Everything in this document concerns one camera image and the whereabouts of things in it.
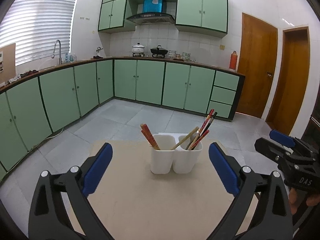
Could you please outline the person's right hand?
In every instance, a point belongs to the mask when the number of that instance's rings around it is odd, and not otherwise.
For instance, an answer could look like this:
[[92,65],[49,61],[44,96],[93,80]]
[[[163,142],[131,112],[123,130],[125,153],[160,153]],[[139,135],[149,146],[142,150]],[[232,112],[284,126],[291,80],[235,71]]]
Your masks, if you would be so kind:
[[[295,188],[291,188],[289,192],[289,205],[290,205],[290,210],[291,214],[294,215],[300,204],[302,203],[302,200],[304,197],[302,196],[302,193],[299,193]],[[320,195],[319,194],[312,194],[308,196],[306,199],[306,205],[307,206],[316,206],[320,202]]]

